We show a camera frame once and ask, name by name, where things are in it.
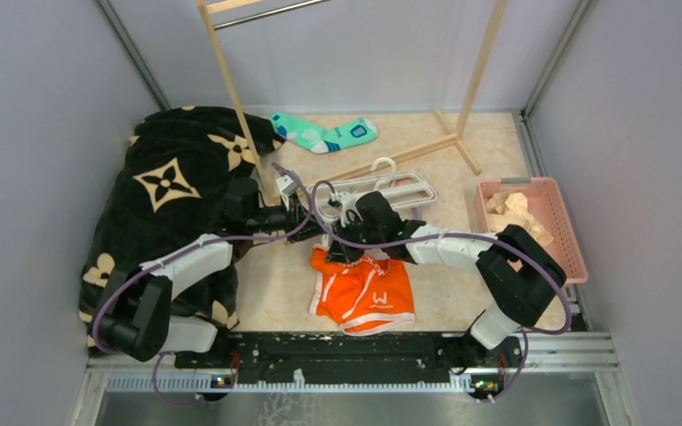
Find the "orange underwear white trim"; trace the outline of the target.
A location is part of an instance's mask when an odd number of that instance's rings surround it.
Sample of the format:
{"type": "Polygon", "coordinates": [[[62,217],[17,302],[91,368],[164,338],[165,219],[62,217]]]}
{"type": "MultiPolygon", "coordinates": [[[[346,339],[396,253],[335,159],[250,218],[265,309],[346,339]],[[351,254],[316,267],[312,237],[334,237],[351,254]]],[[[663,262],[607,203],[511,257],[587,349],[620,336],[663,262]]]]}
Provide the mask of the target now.
{"type": "Polygon", "coordinates": [[[405,264],[364,255],[351,264],[326,260],[329,251],[313,247],[309,265],[316,272],[308,311],[331,319],[349,336],[371,336],[416,321],[414,297],[405,264]]]}

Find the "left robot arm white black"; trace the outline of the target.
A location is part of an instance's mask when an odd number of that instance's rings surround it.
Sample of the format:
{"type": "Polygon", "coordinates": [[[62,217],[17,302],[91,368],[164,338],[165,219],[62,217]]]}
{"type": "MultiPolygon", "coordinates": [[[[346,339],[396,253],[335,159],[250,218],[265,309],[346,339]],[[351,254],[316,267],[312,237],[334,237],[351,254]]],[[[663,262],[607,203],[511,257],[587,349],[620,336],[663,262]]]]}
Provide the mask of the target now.
{"type": "Polygon", "coordinates": [[[289,172],[276,184],[282,199],[264,206],[255,180],[239,178],[226,190],[218,209],[218,227],[169,255],[114,269],[91,322],[96,346],[148,361],[164,352],[195,352],[209,367],[224,365],[231,344],[210,319],[173,314],[174,300],[215,272],[228,269],[240,241],[301,241],[321,233],[312,210],[299,200],[306,188],[289,172]]]}

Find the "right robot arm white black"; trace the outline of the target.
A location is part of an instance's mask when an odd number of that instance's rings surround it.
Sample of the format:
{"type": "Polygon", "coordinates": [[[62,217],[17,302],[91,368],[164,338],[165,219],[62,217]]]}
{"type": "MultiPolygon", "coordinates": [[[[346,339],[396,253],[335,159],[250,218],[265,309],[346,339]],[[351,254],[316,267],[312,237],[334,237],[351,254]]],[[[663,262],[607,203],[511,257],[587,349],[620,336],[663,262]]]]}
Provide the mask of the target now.
{"type": "Polygon", "coordinates": [[[460,233],[402,218],[379,191],[332,195],[328,205],[339,213],[330,223],[330,261],[356,261],[380,249],[405,263],[441,264],[482,278],[493,303],[469,326],[464,342],[465,356],[476,366],[496,358],[510,334],[533,327],[567,279],[560,264],[518,225],[497,233],[460,233]]]}

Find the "white plastic clip hanger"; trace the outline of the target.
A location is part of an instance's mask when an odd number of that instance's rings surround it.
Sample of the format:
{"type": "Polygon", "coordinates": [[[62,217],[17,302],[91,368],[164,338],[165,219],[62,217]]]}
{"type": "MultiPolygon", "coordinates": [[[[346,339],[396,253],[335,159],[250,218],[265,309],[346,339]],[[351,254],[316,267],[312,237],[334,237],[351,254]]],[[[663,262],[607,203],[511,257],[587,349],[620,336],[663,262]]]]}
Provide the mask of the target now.
{"type": "Polygon", "coordinates": [[[394,211],[422,207],[438,200],[433,186],[415,171],[398,171],[397,163],[389,157],[380,157],[370,166],[372,175],[334,180],[330,186],[311,185],[313,201],[321,219],[330,224],[339,219],[339,212],[329,205],[332,193],[358,194],[358,200],[367,193],[380,192],[394,211]]]}

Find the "pink perforated plastic basket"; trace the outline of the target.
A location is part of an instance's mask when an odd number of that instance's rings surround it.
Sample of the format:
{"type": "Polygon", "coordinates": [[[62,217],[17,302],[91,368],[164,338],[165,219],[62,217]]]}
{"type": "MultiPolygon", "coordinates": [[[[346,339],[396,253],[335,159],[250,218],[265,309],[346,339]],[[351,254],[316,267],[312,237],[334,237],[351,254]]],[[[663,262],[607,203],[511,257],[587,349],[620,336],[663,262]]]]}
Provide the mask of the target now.
{"type": "Polygon", "coordinates": [[[527,196],[529,212],[555,238],[554,242],[544,249],[565,271],[566,284],[586,282],[587,268],[557,182],[550,177],[511,177],[479,182],[474,206],[478,227],[482,233],[491,232],[488,230],[485,204],[500,192],[519,192],[527,196]]]}

